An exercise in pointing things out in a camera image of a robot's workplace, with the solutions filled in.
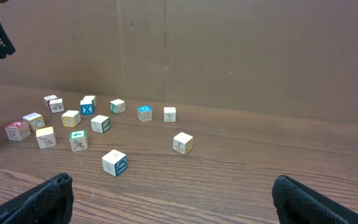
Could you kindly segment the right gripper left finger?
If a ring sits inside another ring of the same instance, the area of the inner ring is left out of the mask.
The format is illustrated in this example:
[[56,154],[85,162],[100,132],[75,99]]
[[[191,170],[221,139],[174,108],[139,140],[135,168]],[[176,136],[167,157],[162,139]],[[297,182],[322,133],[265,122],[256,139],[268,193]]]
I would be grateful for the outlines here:
[[71,176],[61,173],[0,205],[0,224],[70,223],[72,183]]

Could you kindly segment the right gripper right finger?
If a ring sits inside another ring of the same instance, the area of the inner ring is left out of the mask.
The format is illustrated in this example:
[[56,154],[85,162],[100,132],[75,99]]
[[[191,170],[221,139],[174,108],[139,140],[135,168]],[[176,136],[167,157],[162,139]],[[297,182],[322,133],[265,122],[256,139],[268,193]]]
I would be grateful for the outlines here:
[[275,179],[272,197],[280,224],[358,224],[358,213],[287,175]]

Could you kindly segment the yellow top wooden block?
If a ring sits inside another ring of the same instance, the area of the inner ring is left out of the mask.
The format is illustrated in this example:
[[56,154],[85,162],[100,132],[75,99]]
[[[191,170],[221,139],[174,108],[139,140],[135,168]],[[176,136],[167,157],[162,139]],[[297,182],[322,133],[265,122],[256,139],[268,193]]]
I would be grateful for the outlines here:
[[41,149],[55,146],[57,144],[52,126],[36,130],[36,138]]

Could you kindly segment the green top wooden block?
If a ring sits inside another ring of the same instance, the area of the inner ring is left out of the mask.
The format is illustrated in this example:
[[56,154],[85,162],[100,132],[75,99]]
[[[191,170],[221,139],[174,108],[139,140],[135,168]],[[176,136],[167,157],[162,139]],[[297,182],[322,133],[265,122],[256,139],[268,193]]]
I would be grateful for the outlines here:
[[70,133],[70,146],[73,152],[88,149],[88,137],[85,130]]

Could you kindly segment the green L wooden block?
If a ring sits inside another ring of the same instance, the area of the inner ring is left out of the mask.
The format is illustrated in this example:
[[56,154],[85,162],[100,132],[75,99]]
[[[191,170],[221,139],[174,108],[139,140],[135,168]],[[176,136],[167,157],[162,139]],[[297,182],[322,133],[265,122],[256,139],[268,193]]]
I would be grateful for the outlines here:
[[91,120],[91,128],[97,133],[105,133],[111,128],[110,117],[97,115]]

